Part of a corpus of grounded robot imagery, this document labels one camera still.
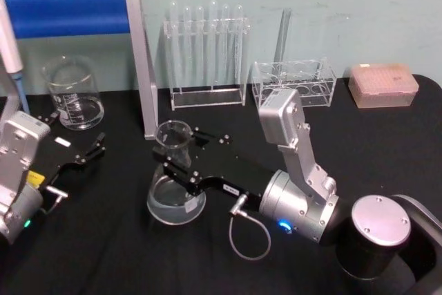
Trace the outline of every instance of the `glass beaker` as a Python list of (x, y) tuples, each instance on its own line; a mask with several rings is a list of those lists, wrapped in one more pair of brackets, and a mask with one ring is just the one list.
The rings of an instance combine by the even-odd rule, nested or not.
[[(167, 155), (186, 167), (192, 163), (189, 155), (191, 138), (189, 125), (178, 120), (160, 124), (155, 136), (157, 143), (167, 150)], [(205, 204), (205, 193), (192, 196), (164, 174), (162, 164), (158, 165), (147, 197), (147, 207), (152, 216), (167, 225), (182, 225), (198, 217)]]
[(83, 56), (61, 56), (42, 69), (60, 122), (68, 129), (80, 131), (98, 124), (103, 104), (93, 77), (93, 63)]

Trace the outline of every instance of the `label sticker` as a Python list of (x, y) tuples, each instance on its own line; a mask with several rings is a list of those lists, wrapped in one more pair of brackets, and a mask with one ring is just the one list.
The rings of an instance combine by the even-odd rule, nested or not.
[(184, 208), (186, 209), (186, 213), (189, 213), (196, 209), (198, 206), (198, 197), (194, 197), (191, 200), (188, 200), (184, 203)]
[(232, 188), (232, 187), (228, 186), (227, 184), (222, 185), (222, 188), (225, 191), (228, 191), (229, 193), (232, 193), (235, 196), (239, 196), (240, 195), (240, 191), (239, 190), (237, 190), (235, 188)]
[(26, 181), (29, 182), (35, 189), (38, 189), (40, 187), (40, 184), (43, 183), (44, 179), (44, 175), (29, 171)]
[(69, 142), (69, 141), (66, 141), (66, 140), (64, 140), (64, 139), (62, 139), (61, 137), (57, 137), (57, 138), (55, 139), (55, 141), (56, 141), (58, 144), (64, 145), (66, 148), (68, 148), (68, 147), (70, 146), (70, 142)]

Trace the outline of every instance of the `white label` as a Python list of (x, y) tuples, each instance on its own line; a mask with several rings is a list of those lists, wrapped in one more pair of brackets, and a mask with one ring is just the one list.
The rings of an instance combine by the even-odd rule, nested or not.
[(55, 139), (55, 141), (56, 141), (58, 144), (64, 145), (66, 148), (68, 148), (68, 147), (70, 146), (70, 142), (68, 142), (68, 141), (66, 141), (66, 140), (63, 140), (61, 137), (57, 137), (57, 138)]
[(229, 193), (232, 193), (233, 195), (236, 195), (236, 196), (240, 195), (240, 191), (239, 190), (237, 190), (235, 188), (232, 188), (232, 187), (228, 186), (227, 184), (222, 185), (222, 188), (225, 191), (228, 191)]
[(184, 208), (186, 209), (186, 213), (189, 213), (196, 209), (198, 206), (198, 197), (194, 197), (191, 200), (188, 200), (184, 203)]

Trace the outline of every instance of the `pipette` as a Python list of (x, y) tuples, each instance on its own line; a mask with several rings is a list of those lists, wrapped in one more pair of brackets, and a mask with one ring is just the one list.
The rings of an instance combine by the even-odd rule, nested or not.
[(184, 7), (184, 86), (192, 84), (192, 11)]
[(180, 36), (179, 36), (179, 24), (178, 21), (178, 6), (176, 2), (171, 3), (170, 7), (171, 28), (172, 28), (172, 55), (173, 55), (173, 71), (175, 72), (175, 86), (182, 92), (183, 86), (183, 74), (181, 66), (181, 53), (180, 53)]
[(218, 40), (218, 71), (216, 83), (222, 85), (227, 78), (227, 32), (229, 30), (229, 5), (225, 4), (221, 11), (220, 39)]
[(199, 6), (196, 9), (196, 37), (195, 37), (195, 58), (196, 58), (196, 83), (195, 86), (204, 85), (204, 8)]
[(244, 30), (241, 5), (237, 5), (235, 7), (233, 17), (235, 18), (235, 84), (240, 84), (242, 61), (242, 33)]
[(218, 17), (218, 3), (214, 0), (209, 5), (209, 34), (207, 36), (207, 86), (213, 88), (215, 83), (215, 65), (216, 65), (216, 26)]
[(15, 80), (23, 110), (29, 113), (28, 101), (21, 83), (23, 64), (21, 63), (17, 40), (9, 17), (6, 1), (0, 0), (0, 57), (6, 72)]

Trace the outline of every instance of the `blue led light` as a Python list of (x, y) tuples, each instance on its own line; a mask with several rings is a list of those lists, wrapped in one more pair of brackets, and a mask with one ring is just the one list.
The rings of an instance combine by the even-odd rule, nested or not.
[(290, 224), (285, 220), (281, 220), (280, 222), (278, 222), (278, 225), (280, 225), (283, 229), (285, 229), (285, 231), (291, 231)]

